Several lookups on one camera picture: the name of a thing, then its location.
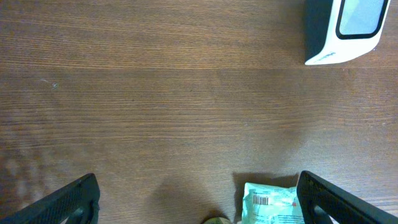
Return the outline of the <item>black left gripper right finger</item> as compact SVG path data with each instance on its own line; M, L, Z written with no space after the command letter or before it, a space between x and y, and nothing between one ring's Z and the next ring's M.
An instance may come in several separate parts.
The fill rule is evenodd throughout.
M297 197L305 223L397 223L397 217L307 170L300 173Z

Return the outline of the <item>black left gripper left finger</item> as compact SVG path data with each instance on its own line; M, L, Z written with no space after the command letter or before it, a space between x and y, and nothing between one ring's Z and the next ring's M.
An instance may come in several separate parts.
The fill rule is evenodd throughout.
M96 176L89 173L3 218L1 223L97 224L99 200L100 188Z

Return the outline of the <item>light green tissue pack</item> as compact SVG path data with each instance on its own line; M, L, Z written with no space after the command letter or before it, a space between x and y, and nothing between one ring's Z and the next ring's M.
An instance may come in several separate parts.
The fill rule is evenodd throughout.
M296 187L245 183L242 224L304 224Z

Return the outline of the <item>green lid jar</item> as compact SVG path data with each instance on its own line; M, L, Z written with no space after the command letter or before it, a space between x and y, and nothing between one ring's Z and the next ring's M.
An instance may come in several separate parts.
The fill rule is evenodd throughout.
M214 217L206 220L205 222L203 222L203 224L233 224L233 223L229 221L227 218Z

